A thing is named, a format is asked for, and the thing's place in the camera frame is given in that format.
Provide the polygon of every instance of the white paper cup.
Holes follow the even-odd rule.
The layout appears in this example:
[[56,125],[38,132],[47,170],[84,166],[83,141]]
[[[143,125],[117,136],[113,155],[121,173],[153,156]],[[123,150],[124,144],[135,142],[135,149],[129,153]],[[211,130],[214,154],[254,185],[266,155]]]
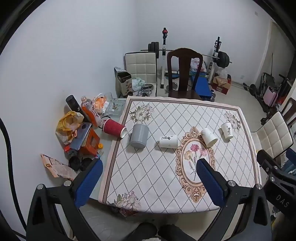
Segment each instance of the white paper cup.
[[159,146],[163,148],[178,148],[177,135],[173,136],[162,136],[159,138]]
[[208,128],[204,128],[201,131],[201,134],[207,147],[212,147],[218,140],[218,138]]
[[221,125],[221,129],[224,133],[225,139],[230,140],[233,137],[233,129],[230,122],[226,122]]

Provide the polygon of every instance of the screw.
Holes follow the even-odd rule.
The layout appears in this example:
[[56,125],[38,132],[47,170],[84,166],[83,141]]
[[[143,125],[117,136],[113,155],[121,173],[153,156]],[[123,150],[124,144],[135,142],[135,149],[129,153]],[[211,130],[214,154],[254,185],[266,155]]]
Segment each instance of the screw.
[[230,180],[230,181],[228,181],[228,185],[231,187],[234,187],[236,185],[236,183],[235,183],[235,181]]
[[72,183],[72,182],[71,182],[70,180],[67,180],[67,181],[64,182],[64,186],[65,186],[65,187],[68,187],[68,186],[71,185],[71,183]]
[[262,185],[261,184],[256,184],[255,185],[257,189],[261,190],[262,189]]
[[37,186],[37,189],[38,190],[41,190],[43,188],[43,184],[39,184],[38,186]]

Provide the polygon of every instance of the red cardboard box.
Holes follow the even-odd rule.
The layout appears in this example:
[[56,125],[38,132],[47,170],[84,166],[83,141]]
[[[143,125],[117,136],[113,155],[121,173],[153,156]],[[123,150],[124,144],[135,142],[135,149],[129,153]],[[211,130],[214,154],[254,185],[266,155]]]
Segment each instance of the red cardboard box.
[[231,86],[231,76],[230,74],[227,75],[227,83],[219,86],[218,85],[218,82],[216,81],[216,79],[214,78],[212,81],[211,81],[211,86],[214,90],[216,91],[219,91],[223,94],[227,94],[228,90],[230,89],[230,86]]

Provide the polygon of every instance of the oval ornate frame print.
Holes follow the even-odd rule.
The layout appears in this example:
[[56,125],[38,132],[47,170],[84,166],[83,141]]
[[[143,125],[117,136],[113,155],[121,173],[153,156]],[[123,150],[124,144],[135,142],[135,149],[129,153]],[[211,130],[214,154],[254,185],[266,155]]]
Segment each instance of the oval ornate frame print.
[[196,127],[192,127],[181,140],[176,156],[176,174],[182,188],[197,203],[206,193],[206,189],[196,174],[196,161],[204,158],[216,170],[214,150],[206,148],[200,132]]

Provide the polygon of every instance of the white patterned tablecloth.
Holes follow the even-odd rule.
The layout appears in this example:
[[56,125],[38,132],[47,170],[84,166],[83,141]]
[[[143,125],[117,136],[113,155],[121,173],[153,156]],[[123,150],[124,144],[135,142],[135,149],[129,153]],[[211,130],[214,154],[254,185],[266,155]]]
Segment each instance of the white patterned tablecloth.
[[[147,146],[133,148],[131,112],[150,106],[144,123]],[[234,138],[224,139],[220,129],[232,122]],[[226,180],[253,187],[261,183],[260,169],[249,127],[239,107],[220,103],[162,97],[129,96],[120,123],[128,135],[112,142],[98,200],[120,208],[151,213],[191,213],[215,210],[196,174],[196,161],[205,158]],[[218,141],[206,148],[200,132],[209,128]],[[178,136],[177,149],[160,148],[160,136]]]

